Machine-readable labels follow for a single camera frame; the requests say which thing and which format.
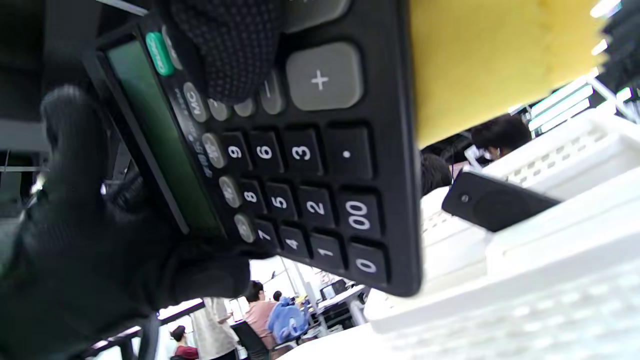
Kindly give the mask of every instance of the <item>one button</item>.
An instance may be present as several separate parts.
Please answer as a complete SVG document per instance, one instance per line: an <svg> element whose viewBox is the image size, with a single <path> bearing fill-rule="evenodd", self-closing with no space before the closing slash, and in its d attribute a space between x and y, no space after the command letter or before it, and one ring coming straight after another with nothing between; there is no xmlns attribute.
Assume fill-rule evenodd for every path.
<svg viewBox="0 0 640 360"><path fill-rule="evenodd" d="M283 172L276 135L271 131L254 131L249 135L256 167L263 172Z"/></svg>
<svg viewBox="0 0 640 360"><path fill-rule="evenodd" d="M287 220L296 220L298 218L291 189L287 185L267 183L265 189L267 191L267 202L274 215Z"/></svg>
<svg viewBox="0 0 640 360"><path fill-rule="evenodd" d="M211 110L211 114L216 118L216 120L224 121L229 119L229 116L231 116L231 109L227 105L213 99L209 99L207 102L209 103L209 110Z"/></svg>
<svg viewBox="0 0 640 360"><path fill-rule="evenodd" d="M378 200L373 194L341 193L338 196L340 219L348 232L367 238L380 238Z"/></svg>
<svg viewBox="0 0 640 360"><path fill-rule="evenodd" d="M230 176L223 176L218 182L227 204L232 208L240 206L240 204L242 204L242 198L240 198L240 190L238 190L236 182Z"/></svg>
<svg viewBox="0 0 640 360"><path fill-rule="evenodd" d="M302 231L293 227L281 226L280 237L285 252L298 256L299 258L309 258L309 250L307 249L305 236Z"/></svg>
<svg viewBox="0 0 640 360"><path fill-rule="evenodd" d="M292 54L287 80L293 103L305 111L348 108L364 92L358 49L345 42Z"/></svg>
<svg viewBox="0 0 640 360"><path fill-rule="evenodd" d="M333 269L344 270L342 251L338 239L330 236L311 234L311 248L314 250L314 259L318 265Z"/></svg>
<svg viewBox="0 0 640 360"><path fill-rule="evenodd" d="M209 118L209 110L202 101L202 98L196 90L196 87L193 86L192 83L184 84L184 97L187 98L189 109L191 110L193 118L196 119L197 122L207 121L207 119Z"/></svg>
<svg viewBox="0 0 640 360"><path fill-rule="evenodd" d="M242 240L252 243L255 240L255 232L253 231L253 226L251 226L251 220L245 214L236 214L234 221Z"/></svg>
<svg viewBox="0 0 640 360"><path fill-rule="evenodd" d="M240 192L244 198L244 206L254 214L264 214L267 208L260 190L260 184L255 180L240 180Z"/></svg>
<svg viewBox="0 0 640 360"><path fill-rule="evenodd" d="M223 168L227 164L227 153L224 151L220 139L212 133L202 135L202 143L209 155L209 161L216 168Z"/></svg>
<svg viewBox="0 0 640 360"><path fill-rule="evenodd" d="M331 171L337 175L371 179L371 146L366 127L329 129L326 134Z"/></svg>
<svg viewBox="0 0 640 360"><path fill-rule="evenodd" d="M286 2L284 31L293 33L337 19L349 8L350 0L289 0Z"/></svg>
<svg viewBox="0 0 640 360"><path fill-rule="evenodd" d="M347 251L351 272L374 284L387 283L387 266L382 250L351 243Z"/></svg>
<svg viewBox="0 0 640 360"><path fill-rule="evenodd" d="M278 235L271 224L271 222L265 220L256 220L255 222L255 234L258 239L268 241L272 243L276 248L282 249L280 242L278 241Z"/></svg>
<svg viewBox="0 0 640 360"><path fill-rule="evenodd" d="M154 67L158 74L162 76L169 76L173 74L175 67L171 62L169 52L166 49L162 34L160 33L148 33L145 39L147 43L147 49L151 54L151 60L154 62Z"/></svg>
<svg viewBox="0 0 640 360"><path fill-rule="evenodd" d="M331 198L327 190L301 186L298 189L298 198L305 222L321 227L335 226Z"/></svg>
<svg viewBox="0 0 640 360"><path fill-rule="evenodd" d="M286 105L282 82L276 70L272 70L267 80L260 87L260 101L264 111L276 115L284 110Z"/></svg>
<svg viewBox="0 0 640 360"><path fill-rule="evenodd" d="M255 113L255 101L249 98L241 104L235 105L234 109L236 109L236 113L242 117L251 116Z"/></svg>
<svg viewBox="0 0 640 360"><path fill-rule="evenodd" d="M173 44L171 43L171 39L169 38L169 34L167 34L166 26L162 27L162 38L164 39L164 43L166 44L166 49L169 52L169 57L171 58L171 62L176 69L182 70L182 64L180 59L178 59L178 54L175 53L173 49Z"/></svg>
<svg viewBox="0 0 640 360"><path fill-rule="evenodd" d="M323 167L316 132L313 129L286 131L284 146L291 170L305 174L322 175Z"/></svg>
<svg viewBox="0 0 640 360"><path fill-rule="evenodd" d="M222 144L227 149L228 162L239 171L251 170L251 159L246 150L244 136L240 132L222 134Z"/></svg>

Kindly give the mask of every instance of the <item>calculator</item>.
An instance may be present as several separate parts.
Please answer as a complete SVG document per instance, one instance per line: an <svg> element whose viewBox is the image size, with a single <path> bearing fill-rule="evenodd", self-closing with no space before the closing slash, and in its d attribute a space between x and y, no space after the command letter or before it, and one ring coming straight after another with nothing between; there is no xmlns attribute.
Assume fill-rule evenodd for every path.
<svg viewBox="0 0 640 360"><path fill-rule="evenodd" d="M183 233L411 296L422 265L408 0L284 7L274 68L235 106L198 91L153 12L101 37L85 66Z"/></svg>

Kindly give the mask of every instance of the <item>desk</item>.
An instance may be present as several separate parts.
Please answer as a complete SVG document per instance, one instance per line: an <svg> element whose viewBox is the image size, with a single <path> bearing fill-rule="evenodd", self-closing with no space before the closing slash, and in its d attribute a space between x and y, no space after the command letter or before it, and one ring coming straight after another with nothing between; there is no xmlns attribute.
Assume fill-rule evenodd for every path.
<svg viewBox="0 0 640 360"><path fill-rule="evenodd" d="M318 313L322 313L325 309L328 309L332 305L340 304L341 302L348 302L349 312L353 319L353 325L360 326L367 323L367 319L362 313L362 307L360 301L357 299L358 294L364 290L364 285L354 286L353 288L336 295L333 299L325 300L318 303Z"/></svg>
<svg viewBox="0 0 640 360"><path fill-rule="evenodd" d="M278 360L399 359L399 355L367 323L304 343Z"/></svg>

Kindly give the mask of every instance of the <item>calculator display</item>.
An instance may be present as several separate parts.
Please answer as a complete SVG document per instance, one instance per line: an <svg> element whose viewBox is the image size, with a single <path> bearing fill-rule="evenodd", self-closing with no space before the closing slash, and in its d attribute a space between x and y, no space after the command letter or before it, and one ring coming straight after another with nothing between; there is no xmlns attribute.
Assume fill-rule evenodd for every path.
<svg viewBox="0 0 640 360"><path fill-rule="evenodd" d="M202 234L221 233L144 52L133 41L109 50L107 57L187 225Z"/></svg>

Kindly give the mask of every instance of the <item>number button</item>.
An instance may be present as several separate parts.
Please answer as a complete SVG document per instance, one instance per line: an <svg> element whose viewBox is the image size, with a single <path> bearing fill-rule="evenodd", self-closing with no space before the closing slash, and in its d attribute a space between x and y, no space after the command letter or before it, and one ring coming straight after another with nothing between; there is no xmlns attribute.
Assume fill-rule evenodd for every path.
<svg viewBox="0 0 640 360"><path fill-rule="evenodd" d="M298 197L306 222L321 227L335 227L329 191L301 186Z"/></svg>
<svg viewBox="0 0 640 360"><path fill-rule="evenodd" d="M269 132L254 131L249 135L258 169L266 172L283 172L282 158L278 150L276 135Z"/></svg>
<svg viewBox="0 0 640 360"><path fill-rule="evenodd" d="M240 198L240 190L238 190L236 182L230 176L223 176L218 182L227 204L232 208L239 207L242 204L242 198Z"/></svg>
<svg viewBox="0 0 640 360"><path fill-rule="evenodd" d="M371 146L367 128L329 129L326 135L329 165L334 174L371 179Z"/></svg>
<svg viewBox="0 0 640 360"><path fill-rule="evenodd" d="M311 234L310 240L314 251L314 259L319 266L330 270L344 270L342 251L340 251L338 239L320 234Z"/></svg>
<svg viewBox="0 0 640 360"><path fill-rule="evenodd" d="M222 143L227 152L229 166L238 171L252 169L249 152L246 150L242 133L225 133L222 135Z"/></svg>
<svg viewBox="0 0 640 360"><path fill-rule="evenodd" d="M285 184L267 183L267 202L271 207L271 212L279 218L286 220L297 220L298 213L293 203L291 189Z"/></svg>
<svg viewBox="0 0 640 360"><path fill-rule="evenodd" d="M260 191L260 184L255 180L240 180L240 192L242 193L244 206L255 214L265 214L267 207L264 205L264 197Z"/></svg>
<svg viewBox="0 0 640 360"><path fill-rule="evenodd" d="M293 227L281 226L280 237L286 253L299 258L309 258L309 251L302 231Z"/></svg>
<svg viewBox="0 0 640 360"><path fill-rule="evenodd" d="M234 216L234 222L242 240L252 243L255 240L255 232L251 226L251 220L245 214L237 214Z"/></svg>
<svg viewBox="0 0 640 360"><path fill-rule="evenodd" d="M387 283L387 266L382 250L351 243L348 253L353 274L374 284Z"/></svg>
<svg viewBox="0 0 640 360"><path fill-rule="evenodd" d="M286 131L284 145L291 170L306 174L323 173L316 132L313 129Z"/></svg>
<svg viewBox="0 0 640 360"><path fill-rule="evenodd" d="M340 218L349 233L367 238L380 238L378 200L373 194L342 193L339 197Z"/></svg>
<svg viewBox="0 0 640 360"><path fill-rule="evenodd" d="M276 234L271 222L265 220L255 221L255 235L259 240L270 242L278 249L282 249L280 242L278 241L278 235Z"/></svg>

